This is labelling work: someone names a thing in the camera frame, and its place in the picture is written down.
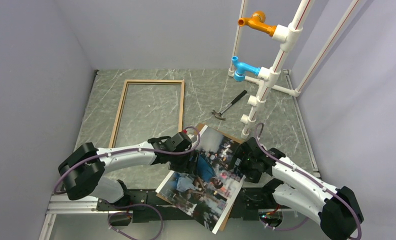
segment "blue faucet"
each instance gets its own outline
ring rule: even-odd
[[[232,63],[236,68],[233,78],[238,82],[245,80],[245,72],[251,72],[256,76],[260,73],[260,67],[254,67],[244,62],[238,62],[237,56],[232,57]]]

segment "orange tap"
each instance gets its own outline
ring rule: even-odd
[[[276,26],[267,25],[264,21],[265,14],[262,11],[256,11],[252,14],[252,17],[239,18],[238,25],[240,27],[248,25],[250,28],[267,33],[272,37],[276,30]]]

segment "picture frame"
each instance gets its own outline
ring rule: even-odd
[[[124,103],[128,93],[128,87],[130,84],[134,85],[180,85],[180,102],[179,102],[179,123],[178,132],[183,129],[183,105],[184,105],[184,80],[139,80],[139,79],[127,79],[124,81],[123,90],[121,91],[120,102],[118,103],[117,114],[115,115],[114,127],[112,128],[111,139],[109,141],[109,148],[115,146],[115,141],[118,135],[118,128],[120,126],[121,116],[124,110]]]

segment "photograph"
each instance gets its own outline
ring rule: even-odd
[[[215,234],[245,176],[237,169],[227,170],[239,143],[206,125],[200,134],[196,174],[171,171],[156,192]]]

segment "blue shirt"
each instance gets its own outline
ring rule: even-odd
[[[215,177],[215,171],[211,165],[205,160],[203,156],[198,157],[198,162],[196,164],[196,174],[204,181],[210,182],[212,177]]]

